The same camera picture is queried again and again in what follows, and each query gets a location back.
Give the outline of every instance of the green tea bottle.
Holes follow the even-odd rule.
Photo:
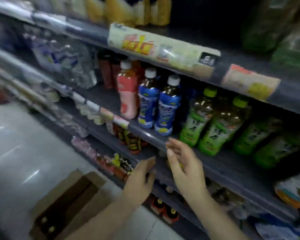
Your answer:
[[[300,131],[284,131],[255,154],[255,162],[265,169],[274,168],[284,157],[300,150]]]
[[[208,87],[203,96],[197,97],[190,105],[187,121],[180,133],[180,141],[193,147],[197,144],[204,126],[212,118],[215,112],[213,98],[217,94],[217,88]]]
[[[282,121],[275,117],[253,121],[234,142],[233,150],[243,155],[249,155],[262,140],[275,132],[281,124]]]
[[[247,105],[247,98],[240,95],[234,98],[232,106],[218,111],[209,130],[199,141],[199,150],[215,156],[228,138],[243,124],[246,118],[245,107]]]

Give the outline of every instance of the blue label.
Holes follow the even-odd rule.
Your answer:
[[[145,128],[152,128],[158,101],[157,88],[145,88],[139,86],[140,112],[138,121]]]
[[[172,122],[177,108],[180,106],[181,96],[169,96],[160,93],[159,114],[154,125],[154,130],[161,135],[167,136],[172,133]]]

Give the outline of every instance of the cardboard box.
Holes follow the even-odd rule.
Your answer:
[[[110,204],[111,198],[100,189],[104,183],[95,172],[70,173],[36,203],[30,236],[35,240],[67,238]]]

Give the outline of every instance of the right hand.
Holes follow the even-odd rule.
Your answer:
[[[166,148],[174,181],[188,204],[208,196],[202,163],[194,151],[173,138],[166,142]]]

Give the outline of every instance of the floor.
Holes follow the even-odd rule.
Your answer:
[[[30,239],[30,210],[77,168],[83,173],[96,171],[71,147],[40,125],[24,107],[18,103],[1,105],[0,229],[6,238]],[[103,189],[114,198],[121,192],[111,181],[107,181]],[[141,206],[114,239],[183,238]]]

